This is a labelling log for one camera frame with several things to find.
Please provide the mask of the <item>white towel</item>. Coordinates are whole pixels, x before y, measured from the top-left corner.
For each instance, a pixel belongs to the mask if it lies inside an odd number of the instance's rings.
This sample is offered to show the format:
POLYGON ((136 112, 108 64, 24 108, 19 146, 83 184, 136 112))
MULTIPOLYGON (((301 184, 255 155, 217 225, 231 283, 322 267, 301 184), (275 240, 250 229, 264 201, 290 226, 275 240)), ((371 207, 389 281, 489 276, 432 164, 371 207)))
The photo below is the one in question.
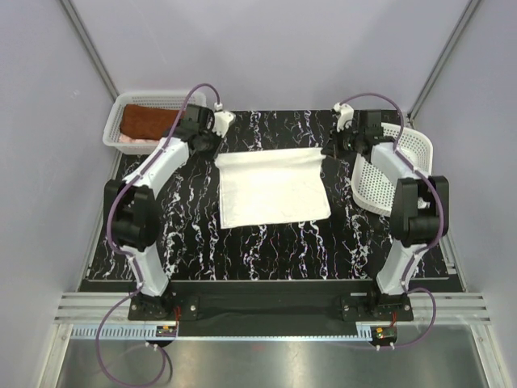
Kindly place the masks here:
POLYGON ((223 229, 318 221, 331 215, 321 148, 219 154, 223 229))

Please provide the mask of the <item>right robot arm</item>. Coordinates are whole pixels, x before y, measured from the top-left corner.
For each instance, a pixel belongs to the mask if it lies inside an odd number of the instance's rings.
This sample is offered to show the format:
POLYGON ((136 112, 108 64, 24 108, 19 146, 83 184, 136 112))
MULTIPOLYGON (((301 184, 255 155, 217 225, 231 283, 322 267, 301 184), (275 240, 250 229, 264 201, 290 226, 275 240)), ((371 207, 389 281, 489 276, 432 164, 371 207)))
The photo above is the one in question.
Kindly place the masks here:
POLYGON ((358 306, 381 321, 410 310, 410 278, 422 256, 447 232, 449 183, 414 166, 398 147, 398 139, 384 134, 379 111, 358 120, 346 103, 336 104, 333 111, 338 121, 322 154, 338 159, 355 153, 395 188, 389 215, 393 243, 374 285, 358 306))

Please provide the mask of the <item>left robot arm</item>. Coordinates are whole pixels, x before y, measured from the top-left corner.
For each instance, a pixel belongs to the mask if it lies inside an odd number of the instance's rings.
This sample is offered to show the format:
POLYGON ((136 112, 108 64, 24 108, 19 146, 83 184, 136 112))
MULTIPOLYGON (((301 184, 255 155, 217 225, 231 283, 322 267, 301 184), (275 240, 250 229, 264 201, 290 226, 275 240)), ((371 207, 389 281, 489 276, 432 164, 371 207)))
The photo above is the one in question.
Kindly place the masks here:
POLYGON ((235 115, 220 104, 189 104, 134 172, 106 183, 103 217, 108 244, 128 261, 137 283, 129 297, 131 320, 164 320, 178 313, 158 254, 158 195, 193 154, 213 160, 234 121, 235 115))

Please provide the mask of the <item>brown towel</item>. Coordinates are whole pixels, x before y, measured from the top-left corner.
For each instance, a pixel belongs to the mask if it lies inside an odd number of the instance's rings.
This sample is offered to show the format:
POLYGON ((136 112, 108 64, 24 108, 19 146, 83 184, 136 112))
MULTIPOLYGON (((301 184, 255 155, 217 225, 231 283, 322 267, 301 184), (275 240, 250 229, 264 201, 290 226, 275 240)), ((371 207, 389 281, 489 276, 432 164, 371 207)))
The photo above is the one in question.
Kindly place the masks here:
POLYGON ((136 139, 159 141, 170 130, 178 114, 179 110, 128 104, 123 111, 120 132, 136 139))

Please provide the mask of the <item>pink towel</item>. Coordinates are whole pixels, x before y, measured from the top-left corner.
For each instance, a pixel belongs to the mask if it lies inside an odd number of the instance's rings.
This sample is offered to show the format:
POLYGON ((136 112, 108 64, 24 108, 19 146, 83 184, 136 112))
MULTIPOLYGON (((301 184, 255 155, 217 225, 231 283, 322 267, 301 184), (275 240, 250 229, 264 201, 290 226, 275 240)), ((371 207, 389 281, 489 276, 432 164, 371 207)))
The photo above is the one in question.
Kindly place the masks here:
POLYGON ((158 144, 158 141, 149 139, 136 139, 121 133, 119 136, 119 143, 155 146, 158 144))

